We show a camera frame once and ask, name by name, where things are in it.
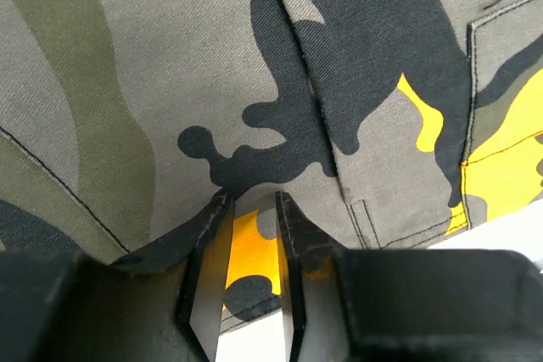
camouflage garment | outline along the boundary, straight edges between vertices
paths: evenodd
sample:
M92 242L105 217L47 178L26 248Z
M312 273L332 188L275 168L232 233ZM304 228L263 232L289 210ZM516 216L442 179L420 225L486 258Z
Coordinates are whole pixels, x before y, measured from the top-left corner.
M543 198L543 0L0 0L0 241L110 262L237 198L223 329L275 309L274 192L353 248Z

camouflage fabric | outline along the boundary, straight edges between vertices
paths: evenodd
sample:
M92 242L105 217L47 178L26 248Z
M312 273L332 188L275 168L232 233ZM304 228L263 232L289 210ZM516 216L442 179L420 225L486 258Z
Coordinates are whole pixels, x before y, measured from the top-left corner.
M543 198L543 0L0 0L0 241L110 262L237 198L223 329L278 306L274 192L428 246Z

white background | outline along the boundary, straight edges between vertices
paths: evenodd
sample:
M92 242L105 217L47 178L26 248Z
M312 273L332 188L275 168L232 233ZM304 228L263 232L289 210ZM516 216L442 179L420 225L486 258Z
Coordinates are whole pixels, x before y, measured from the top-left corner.
M487 222L432 248L511 249L541 265L543 200L516 214ZM267 316L219 338L216 362L284 362L283 317Z

black plastic part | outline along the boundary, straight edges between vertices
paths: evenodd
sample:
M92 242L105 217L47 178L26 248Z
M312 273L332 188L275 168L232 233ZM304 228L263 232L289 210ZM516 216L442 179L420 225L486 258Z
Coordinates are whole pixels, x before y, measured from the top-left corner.
M346 249L288 194L276 204L289 362L543 361L543 279L524 256Z
M0 253L0 337L13 338L0 341L0 360L215 360L232 195L217 196L200 214L207 216L189 234L190 250L173 231L115 267L81 252ZM165 255L158 261L156 245ZM172 264L166 255L176 247Z

patch pocket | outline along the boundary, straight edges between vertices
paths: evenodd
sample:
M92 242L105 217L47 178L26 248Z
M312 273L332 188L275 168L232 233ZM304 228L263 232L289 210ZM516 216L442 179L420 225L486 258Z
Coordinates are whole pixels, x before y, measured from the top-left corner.
M469 29L462 194L477 226L543 198L543 0L515 3Z

